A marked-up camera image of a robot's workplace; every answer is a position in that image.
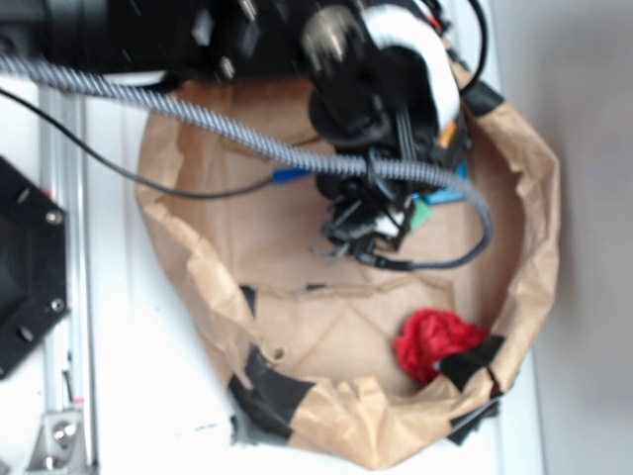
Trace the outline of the black white robot arm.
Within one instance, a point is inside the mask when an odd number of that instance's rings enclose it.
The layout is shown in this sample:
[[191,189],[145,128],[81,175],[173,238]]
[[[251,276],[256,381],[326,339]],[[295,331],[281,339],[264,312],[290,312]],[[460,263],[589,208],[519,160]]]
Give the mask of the black white robot arm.
[[[422,263],[378,245],[400,246],[416,198],[469,195],[456,172],[468,144],[464,90],[441,14],[434,1],[5,1],[1,68],[142,105],[311,173],[330,202],[321,233],[332,256],[411,272]],[[166,97],[188,79],[293,77],[312,84],[309,118],[335,157]]]

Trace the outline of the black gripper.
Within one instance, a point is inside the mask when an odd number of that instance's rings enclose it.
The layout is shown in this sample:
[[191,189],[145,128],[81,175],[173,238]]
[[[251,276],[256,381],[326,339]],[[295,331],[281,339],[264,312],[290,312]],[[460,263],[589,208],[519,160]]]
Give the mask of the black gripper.
[[[367,170],[364,175],[319,173],[316,188],[330,201],[330,217],[321,227],[320,234],[331,248],[320,249],[314,245],[312,252],[327,256],[331,261],[350,256],[372,267],[457,267],[467,263],[469,254],[445,262],[415,262],[392,260],[378,251],[382,247],[389,251],[399,250],[404,238],[411,233],[408,221],[414,198],[424,200],[443,188],[470,197],[462,186],[454,188],[446,179],[460,179],[454,171],[464,160],[468,148],[466,142],[448,147],[434,142],[425,149],[412,142],[403,142],[398,149],[372,146],[365,156]],[[397,163],[422,163],[426,170],[425,179],[394,180],[377,175],[378,162],[382,158]]]

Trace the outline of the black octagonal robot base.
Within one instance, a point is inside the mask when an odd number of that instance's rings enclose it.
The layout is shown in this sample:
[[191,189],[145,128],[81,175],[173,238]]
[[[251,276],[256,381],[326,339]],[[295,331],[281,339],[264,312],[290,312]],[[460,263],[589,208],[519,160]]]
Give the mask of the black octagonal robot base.
[[1,377],[67,312],[65,212],[1,159]]

